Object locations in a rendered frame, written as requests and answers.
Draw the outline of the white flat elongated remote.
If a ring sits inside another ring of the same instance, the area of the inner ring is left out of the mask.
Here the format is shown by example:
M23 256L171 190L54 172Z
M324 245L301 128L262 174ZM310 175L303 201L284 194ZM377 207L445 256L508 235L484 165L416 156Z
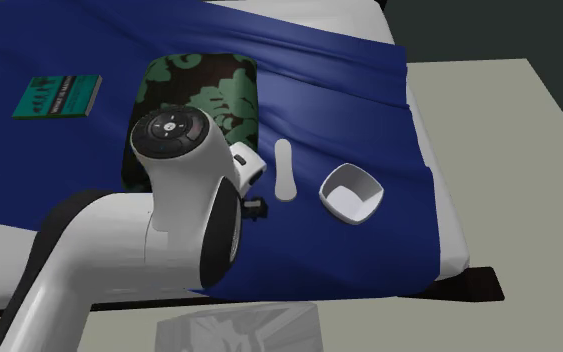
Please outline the white flat elongated remote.
M292 147L288 140L279 139L275 152L275 196L282 202L292 201L297 195L292 165Z

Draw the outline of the white square bowl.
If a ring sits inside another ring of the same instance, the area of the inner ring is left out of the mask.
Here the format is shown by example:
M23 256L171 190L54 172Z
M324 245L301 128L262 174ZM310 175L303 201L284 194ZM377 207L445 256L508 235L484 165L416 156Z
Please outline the white square bowl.
M323 206L334 217L346 224L359 225L378 209L384 189L362 168L344 163L326 177L318 194Z

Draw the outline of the blue blanket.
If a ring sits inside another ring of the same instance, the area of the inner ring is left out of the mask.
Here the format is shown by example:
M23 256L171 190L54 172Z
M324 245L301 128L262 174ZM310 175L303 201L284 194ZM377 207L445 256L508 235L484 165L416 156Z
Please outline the blue blanket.
M256 61L259 152L272 162L276 140L287 139L298 187L282 203L272 173L255 183L269 214L246 223L236 265L209 296L380 298L421 292L438 277L433 177L406 102L404 49L199 0L0 2L0 224L37 231L72 194L119 190L145 69L198 52ZM103 78L87 117L12 117L33 77L69 75ZM384 189L359 225L334 217L318 194L344 163Z

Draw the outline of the green and brown patterned pillow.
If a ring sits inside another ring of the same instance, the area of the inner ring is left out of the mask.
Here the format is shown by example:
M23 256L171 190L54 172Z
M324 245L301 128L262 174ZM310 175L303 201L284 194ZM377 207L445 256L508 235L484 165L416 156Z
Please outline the green and brown patterned pillow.
M265 163L257 159L257 63L231 53L173 54L146 68L129 119L121 179L149 192L153 161L170 175L224 176L241 194Z

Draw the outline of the white bed with dark base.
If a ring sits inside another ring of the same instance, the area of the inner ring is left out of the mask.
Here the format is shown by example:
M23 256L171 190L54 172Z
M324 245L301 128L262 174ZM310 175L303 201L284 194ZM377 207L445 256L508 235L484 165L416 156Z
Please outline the white bed with dark base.
M392 44L389 24L375 0L233 0L218 6L234 8L319 30ZM413 114L419 147L435 179L436 209L441 246L440 276L417 299L459 302L489 302L504 298L495 271L490 267L471 268L469 251L439 168L423 118L412 91L407 102ZM8 303L26 264L35 233L0 225L0 315ZM173 292L161 300L140 293L110 296L92 307L94 311L143 309L218 304L218 299L187 292Z

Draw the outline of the teal book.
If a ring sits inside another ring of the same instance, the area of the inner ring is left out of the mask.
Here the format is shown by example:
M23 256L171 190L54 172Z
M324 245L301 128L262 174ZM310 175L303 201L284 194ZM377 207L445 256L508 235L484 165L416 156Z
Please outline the teal book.
M12 117L17 120L87 117L102 81L100 75L33 77Z

